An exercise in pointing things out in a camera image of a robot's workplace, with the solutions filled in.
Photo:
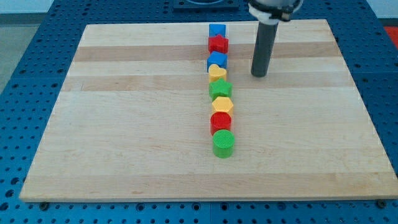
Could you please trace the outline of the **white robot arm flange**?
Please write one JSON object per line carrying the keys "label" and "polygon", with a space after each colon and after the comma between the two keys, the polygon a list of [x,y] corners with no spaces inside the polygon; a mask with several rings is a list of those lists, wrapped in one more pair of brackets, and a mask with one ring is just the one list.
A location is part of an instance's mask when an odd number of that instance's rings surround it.
{"label": "white robot arm flange", "polygon": [[248,0],[249,13],[260,23],[276,25],[288,22],[302,6],[303,0]]}

